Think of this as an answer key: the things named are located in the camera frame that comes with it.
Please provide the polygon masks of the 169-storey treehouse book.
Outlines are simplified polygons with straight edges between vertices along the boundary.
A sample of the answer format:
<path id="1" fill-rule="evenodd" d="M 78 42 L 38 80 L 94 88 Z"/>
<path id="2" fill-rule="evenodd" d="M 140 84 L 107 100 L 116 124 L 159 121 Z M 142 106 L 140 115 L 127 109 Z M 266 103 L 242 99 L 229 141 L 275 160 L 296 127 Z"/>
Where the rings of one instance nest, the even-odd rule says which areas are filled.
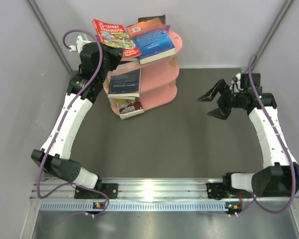
<path id="1" fill-rule="evenodd" d="M 139 94 L 108 94 L 109 99 L 126 99 L 126 100 L 135 100 L 139 98 Z"/>

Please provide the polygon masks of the red green treehouse book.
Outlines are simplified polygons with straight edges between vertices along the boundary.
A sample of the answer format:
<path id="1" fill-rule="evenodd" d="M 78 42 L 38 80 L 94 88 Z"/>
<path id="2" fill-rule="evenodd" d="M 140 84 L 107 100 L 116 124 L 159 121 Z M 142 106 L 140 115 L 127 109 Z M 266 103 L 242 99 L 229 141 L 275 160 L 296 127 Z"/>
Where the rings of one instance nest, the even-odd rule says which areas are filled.
<path id="1" fill-rule="evenodd" d="M 123 25 L 106 23 L 97 19 L 94 19 L 92 24 L 97 32 L 96 36 L 102 44 L 124 50 L 123 61 L 135 61 L 137 57 L 141 56 L 141 51 Z"/>

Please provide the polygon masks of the purple 117-storey treehouse book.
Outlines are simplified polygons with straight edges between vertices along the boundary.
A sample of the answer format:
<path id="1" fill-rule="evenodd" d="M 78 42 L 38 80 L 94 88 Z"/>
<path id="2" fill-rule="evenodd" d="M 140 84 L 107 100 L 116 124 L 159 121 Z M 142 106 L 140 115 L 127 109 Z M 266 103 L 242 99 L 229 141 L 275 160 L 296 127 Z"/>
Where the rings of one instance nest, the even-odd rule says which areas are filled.
<path id="1" fill-rule="evenodd" d="M 138 57 L 142 53 L 130 38 L 128 33 L 108 33 L 101 31 L 101 33 L 97 34 L 96 37 L 104 45 L 124 49 L 123 57 L 116 70 L 122 70 L 139 64 Z"/>

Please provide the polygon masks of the dark blue paperback book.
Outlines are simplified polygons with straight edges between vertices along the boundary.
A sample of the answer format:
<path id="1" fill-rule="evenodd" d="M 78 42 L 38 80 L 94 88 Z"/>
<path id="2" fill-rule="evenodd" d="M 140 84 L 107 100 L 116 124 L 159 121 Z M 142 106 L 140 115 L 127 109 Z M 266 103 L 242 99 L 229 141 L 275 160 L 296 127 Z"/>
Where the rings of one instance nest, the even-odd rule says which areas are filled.
<path id="1" fill-rule="evenodd" d="M 139 94 L 141 82 L 141 69 L 114 75 L 110 78 L 108 94 Z"/>

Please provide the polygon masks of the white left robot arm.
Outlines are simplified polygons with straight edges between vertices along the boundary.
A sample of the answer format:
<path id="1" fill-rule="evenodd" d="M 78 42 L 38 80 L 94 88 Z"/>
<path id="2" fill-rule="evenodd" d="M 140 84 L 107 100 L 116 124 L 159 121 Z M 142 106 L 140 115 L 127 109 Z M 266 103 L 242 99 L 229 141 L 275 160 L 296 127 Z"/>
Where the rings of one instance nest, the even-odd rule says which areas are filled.
<path id="1" fill-rule="evenodd" d="M 88 42 L 75 47 L 75 50 L 81 60 L 78 71 L 69 81 L 64 105 L 49 138 L 40 149 L 33 150 L 31 159 L 43 172 L 83 186 L 90 197 L 97 198 L 103 191 L 99 176 L 71 160 L 71 149 L 108 73 L 119 65 L 123 49 Z"/>

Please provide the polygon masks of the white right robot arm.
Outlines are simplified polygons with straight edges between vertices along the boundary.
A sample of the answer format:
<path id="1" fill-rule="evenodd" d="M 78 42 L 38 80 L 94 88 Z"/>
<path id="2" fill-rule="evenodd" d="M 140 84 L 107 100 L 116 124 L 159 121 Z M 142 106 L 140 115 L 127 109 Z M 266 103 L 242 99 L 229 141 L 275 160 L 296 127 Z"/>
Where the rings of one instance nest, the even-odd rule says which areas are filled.
<path id="1" fill-rule="evenodd" d="M 237 74 L 232 84 L 219 80 L 198 98 L 210 102 L 219 94 L 217 108 L 209 116 L 226 120 L 232 109 L 243 109 L 252 122 L 262 151 L 263 169 L 257 173 L 226 173 L 223 193 L 235 197 L 240 191 L 257 197 L 292 197 L 299 190 L 299 165 L 287 147 L 278 119 L 274 95 L 264 93 L 259 73 Z"/>

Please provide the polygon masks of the blue orange paperback book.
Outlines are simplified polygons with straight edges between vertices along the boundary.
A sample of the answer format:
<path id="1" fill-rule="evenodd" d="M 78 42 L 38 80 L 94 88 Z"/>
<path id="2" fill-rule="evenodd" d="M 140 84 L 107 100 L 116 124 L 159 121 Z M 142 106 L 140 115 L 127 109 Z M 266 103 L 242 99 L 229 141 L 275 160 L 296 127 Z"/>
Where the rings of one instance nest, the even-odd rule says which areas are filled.
<path id="1" fill-rule="evenodd" d="M 166 25 L 159 17 L 130 25 L 127 32 L 142 53 L 139 56 L 140 64 L 170 57 L 176 53 Z"/>

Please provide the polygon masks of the yellow Brideshead Revisited book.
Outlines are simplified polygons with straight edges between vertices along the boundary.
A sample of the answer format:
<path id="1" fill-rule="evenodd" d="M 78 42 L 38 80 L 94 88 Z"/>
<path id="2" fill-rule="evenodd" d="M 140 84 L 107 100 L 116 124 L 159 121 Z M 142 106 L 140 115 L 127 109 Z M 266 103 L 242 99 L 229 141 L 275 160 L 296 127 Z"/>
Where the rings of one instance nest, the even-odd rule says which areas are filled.
<path id="1" fill-rule="evenodd" d="M 144 109 L 140 98 L 136 97 L 130 99 L 116 99 L 116 105 L 119 110 L 120 118 L 126 119 L 144 113 Z"/>

